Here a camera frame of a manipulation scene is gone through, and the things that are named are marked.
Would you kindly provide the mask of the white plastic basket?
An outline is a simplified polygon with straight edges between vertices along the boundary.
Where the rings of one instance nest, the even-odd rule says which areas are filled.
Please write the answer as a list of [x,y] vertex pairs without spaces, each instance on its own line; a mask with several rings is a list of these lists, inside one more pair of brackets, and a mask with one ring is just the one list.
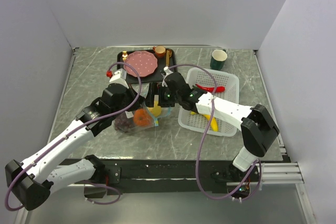
[[[216,71],[209,69],[208,72],[214,77],[218,86],[225,88],[224,92],[216,93],[215,95],[221,99],[229,102],[239,102],[239,78],[234,75],[223,71]],[[186,77],[186,82],[190,86],[200,85],[202,87],[212,87],[214,82],[211,77],[199,68],[191,68]],[[203,133],[208,124],[206,117],[202,115],[192,115],[190,111],[183,108],[179,110],[178,123],[181,127]],[[231,124],[216,119],[218,131],[213,131],[209,128],[208,134],[215,136],[232,137],[236,134],[237,129]]]

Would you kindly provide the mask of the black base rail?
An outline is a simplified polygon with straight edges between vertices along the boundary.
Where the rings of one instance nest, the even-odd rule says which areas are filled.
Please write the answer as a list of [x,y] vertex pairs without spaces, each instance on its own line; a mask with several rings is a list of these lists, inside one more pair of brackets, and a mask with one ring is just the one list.
[[88,155],[97,171],[89,180],[122,194],[199,191],[197,180],[209,193],[225,194],[227,184],[240,183],[246,172],[230,161],[99,159]]

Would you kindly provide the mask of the orange small cup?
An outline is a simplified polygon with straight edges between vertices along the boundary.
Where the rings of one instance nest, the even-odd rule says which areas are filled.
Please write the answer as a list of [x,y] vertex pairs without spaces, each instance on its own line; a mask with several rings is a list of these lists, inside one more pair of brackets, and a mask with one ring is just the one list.
[[166,48],[164,46],[154,46],[153,51],[158,59],[164,58],[166,55]]

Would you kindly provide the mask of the black serving tray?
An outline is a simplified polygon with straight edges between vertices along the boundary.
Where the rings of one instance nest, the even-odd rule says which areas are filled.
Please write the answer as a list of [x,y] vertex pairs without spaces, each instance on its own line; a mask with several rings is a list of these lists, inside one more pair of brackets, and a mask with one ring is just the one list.
[[[175,59],[175,52],[173,49],[172,50],[172,56],[170,58],[170,66],[176,65],[176,59]],[[135,52],[135,51],[148,51],[154,54],[153,49],[147,49],[147,50],[134,50],[134,51],[127,51],[128,54]],[[142,83],[150,83],[150,82],[162,82],[163,80],[163,75],[162,75],[162,71],[164,69],[165,66],[165,57],[158,59],[157,58],[157,62],[158,62],[158,66],[157,69],[155,70],[155,72],[147,77],[140,77],[141,82]],[[117,55],[117,62],[123,62],[122,60],[122,52],[119,52]],[[136,77],[136,74],[134,73],[134,71],[129,68],[128,66],[125,65],[121,65],[121,64],[117,64],[117,69],[125,69],[125,71],[127,72],[127,77],[126,77],[126,81],[129,84],[137,84],[138,83],[138,79]]]

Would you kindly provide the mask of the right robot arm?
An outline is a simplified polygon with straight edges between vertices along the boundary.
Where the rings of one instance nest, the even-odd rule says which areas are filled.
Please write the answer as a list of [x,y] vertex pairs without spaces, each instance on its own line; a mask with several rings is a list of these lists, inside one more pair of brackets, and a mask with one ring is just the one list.
[[242,181],[254,161],[264,157],[279,135],[279,128],[267,108],[261,104],[246,106],[229,102],[198,87],[191,88],[183,76],[164,69],[163,82],[159,86],[159,106],[183,109],[197,114],[213,115],[218,120],[240,130],[244,146],[229,169],[231,178]]

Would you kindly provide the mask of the gold knife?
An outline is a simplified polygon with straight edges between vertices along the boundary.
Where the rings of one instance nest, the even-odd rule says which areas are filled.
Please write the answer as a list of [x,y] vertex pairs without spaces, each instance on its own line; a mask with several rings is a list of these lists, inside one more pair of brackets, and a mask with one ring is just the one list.
[[166,50],[165,66],[168,67],[169,64],[170,64],[170,59],[167,57],[167,50]]

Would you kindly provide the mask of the yellow lemon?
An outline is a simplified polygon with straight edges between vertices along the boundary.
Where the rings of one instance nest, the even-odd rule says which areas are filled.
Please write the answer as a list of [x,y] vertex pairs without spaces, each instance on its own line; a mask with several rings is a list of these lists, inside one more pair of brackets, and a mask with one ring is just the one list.
[[148,111],[154,116],[158,117],[162,113],[162,108],[159,106],[158,101],[154,101],[153,107],[148,107]]

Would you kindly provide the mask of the gold fork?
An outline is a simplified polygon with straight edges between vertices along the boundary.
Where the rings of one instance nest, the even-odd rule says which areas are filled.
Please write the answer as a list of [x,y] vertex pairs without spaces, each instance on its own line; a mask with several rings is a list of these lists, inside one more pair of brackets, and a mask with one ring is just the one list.
[[123,51],[122,52],[122,60],[125,61],[128,57],[128,52],[127,51]]

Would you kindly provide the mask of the dark green cup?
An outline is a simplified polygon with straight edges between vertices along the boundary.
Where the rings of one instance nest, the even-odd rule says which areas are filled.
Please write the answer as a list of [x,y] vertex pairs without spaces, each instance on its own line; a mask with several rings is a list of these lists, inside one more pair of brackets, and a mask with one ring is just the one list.
[[221,71],[224,67],[224,64],[228,58],[227,52],[225,49],[216,49],[212,52],[210,68],[212,70]]

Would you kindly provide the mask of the gold spoon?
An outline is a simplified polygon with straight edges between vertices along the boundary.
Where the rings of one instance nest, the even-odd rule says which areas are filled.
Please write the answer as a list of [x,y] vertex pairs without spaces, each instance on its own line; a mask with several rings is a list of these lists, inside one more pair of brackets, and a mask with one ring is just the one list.
[[168,57],[168,58],[171,58],[171,56],[172,56],[172,50],[171,50],[171,49],[168,49],[168,50],[167,50],[167,57]]

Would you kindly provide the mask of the red chili pepper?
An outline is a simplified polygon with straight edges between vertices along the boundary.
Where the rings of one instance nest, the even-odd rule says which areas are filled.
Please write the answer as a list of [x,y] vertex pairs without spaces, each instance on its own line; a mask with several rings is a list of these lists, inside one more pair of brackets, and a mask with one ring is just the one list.
[[201,86],[199,84],[196,84],[196,86],[199,89],[207,91],[207,92],[222,93],[222,92],[225,91],[225,87],[224,86],[218,86],[217,88],[214,88],[214,87],[204,87],[204,86]]

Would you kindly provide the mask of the red grape bunch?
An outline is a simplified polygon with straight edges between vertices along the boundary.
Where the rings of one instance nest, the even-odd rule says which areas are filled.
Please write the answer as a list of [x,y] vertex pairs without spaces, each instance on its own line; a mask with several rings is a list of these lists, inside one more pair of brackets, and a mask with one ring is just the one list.
[[123,133],[128,133],[134,128],[133,119],[118,117],[114,120],[114,129]]

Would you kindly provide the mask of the pink dotted plate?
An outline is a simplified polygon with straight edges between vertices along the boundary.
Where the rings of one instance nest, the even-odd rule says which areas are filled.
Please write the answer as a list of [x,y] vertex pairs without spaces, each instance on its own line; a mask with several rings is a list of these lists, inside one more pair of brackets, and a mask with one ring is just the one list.
[[158,59],[148,51],[135,51],[128,54],[124,63],[134,68],[140,77],[147,77],[155,72]]

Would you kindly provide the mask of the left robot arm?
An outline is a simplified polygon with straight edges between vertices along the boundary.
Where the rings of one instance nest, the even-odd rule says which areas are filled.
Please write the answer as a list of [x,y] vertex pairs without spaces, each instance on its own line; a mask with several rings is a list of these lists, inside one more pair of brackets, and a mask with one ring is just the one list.
[[6,209],[34,210],[52,193],[70,184],[80,181],[104,183],[105,165],[94,155],[63,168],[57,166],[80,145],[110,127],[119,114],[135,111],[143,102],[140,93],[128,84],[112,83],[104,89],[102,96],[83,108],[70,125],[40,151],[21,162],[10,161],[5,166],[8,186],[4,200]]

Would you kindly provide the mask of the clear zip top bag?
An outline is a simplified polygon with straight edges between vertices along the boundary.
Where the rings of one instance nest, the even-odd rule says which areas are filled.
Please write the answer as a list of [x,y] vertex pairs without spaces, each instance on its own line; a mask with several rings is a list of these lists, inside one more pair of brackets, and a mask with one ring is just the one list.
[[[145,96],[147,95],[147,91],[141,91],[140,95],[143,96],[145,98]],[[133,134],[133,133],[137,133],[137,132],[140,132],[140,131],[143,131],[143,130],[146,130],[146,129],[149,129],[149,128],[152,128],[152,127],[157,127],[159,126],[159,120],[166,117],[166,116],[169,116],[171,114],[171,111],[172,111],[172,108],[162,108],[162,113],[161,115],[159,115],[158,117],[154,117],[149,111],[148,111],[148,107],[145,105],[145,102],[144,104],[142,105],[141,109],[146,109],[148,114],[151,116],[152,118],[152,123],[150,126],[147,126],[147,127],[141,127],[141,126],[136,126],[134,124],[134,128],[128,132],[128,133],[124,133],[124,134]],[[116,118],[118,117],[123,117],[123,118],[131,118],[133,119],[133,115],[134,115],[134,111],[125,111],[123,113],[121,113],[120,115],[118,115]]]

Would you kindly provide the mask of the yellow banana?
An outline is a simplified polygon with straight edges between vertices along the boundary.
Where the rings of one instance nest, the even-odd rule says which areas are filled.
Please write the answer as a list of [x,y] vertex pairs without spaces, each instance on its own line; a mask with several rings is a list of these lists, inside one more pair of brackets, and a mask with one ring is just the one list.
[[198,131],[200,131],[201,129],[205,129],[208,122],[210,122],[210,131],[218,132],[219,130],[216,119],[212,118],[208,114],[197,114],[195,112],[190,112],[190,118],[188,122],[189,124],[191,124],[191,127],[198,129]]

